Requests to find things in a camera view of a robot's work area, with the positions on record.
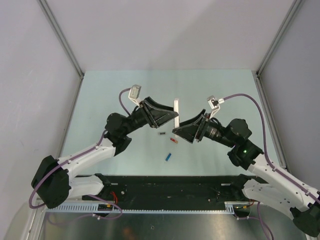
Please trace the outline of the white red remote control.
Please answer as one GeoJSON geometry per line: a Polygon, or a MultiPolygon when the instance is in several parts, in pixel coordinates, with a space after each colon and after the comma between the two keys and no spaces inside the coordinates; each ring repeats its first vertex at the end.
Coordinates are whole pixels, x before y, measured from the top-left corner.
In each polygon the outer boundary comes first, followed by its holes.
{"type": "MultiPolygon", "coordinates": [[[[173,101],[173,110],[179,114],[179,99],[175,98],[173,101]]],[[[174,118],[174,129],[180,126],[180,117],[179,115],[174,118]]]]}

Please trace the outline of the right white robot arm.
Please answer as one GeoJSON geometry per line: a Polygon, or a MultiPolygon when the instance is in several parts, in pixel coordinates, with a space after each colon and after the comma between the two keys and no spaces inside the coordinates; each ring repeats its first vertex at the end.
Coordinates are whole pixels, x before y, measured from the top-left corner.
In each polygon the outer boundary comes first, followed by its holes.
{"type": "Polygon", "coordinates": [[[294,177],[274,161],[267,152],[249,139],[252,132],[244,119],[235,118],[226,127],[209,118],[202,110],[196,117],[182,122],[172,131],[189,143],[203,138],[230,147],[228,158],[266,183],[258,183],[251,177],[241,175],[239,183],[230,188],[231,196],[261,202],[290,218],[303,233],[318,237],[320,234],[320,191],[294,177]]]}

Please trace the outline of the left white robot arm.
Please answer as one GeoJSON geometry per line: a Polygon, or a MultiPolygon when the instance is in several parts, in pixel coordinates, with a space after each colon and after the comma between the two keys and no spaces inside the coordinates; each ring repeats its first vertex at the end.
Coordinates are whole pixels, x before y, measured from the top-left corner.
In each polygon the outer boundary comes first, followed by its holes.
{"type": "Polygon", "coordinates": [[[37,209],[33,205],[35,195],[49,209],[58,207],[69,198],[90,196],[107,199],[111,188],[106,177],[96,173],[80,177],[79,173],[124,152],[132,141],[129,137],[132,132],[145,125],[157,129],[178,115],[172,106],[159,104],[150,97],[142,100],[128,116],[111,113],[96,143],[74,154],[60,158],[49,155],[41,161],[31,181],[33,191],[28,200],[29,207],[37,209]]]}

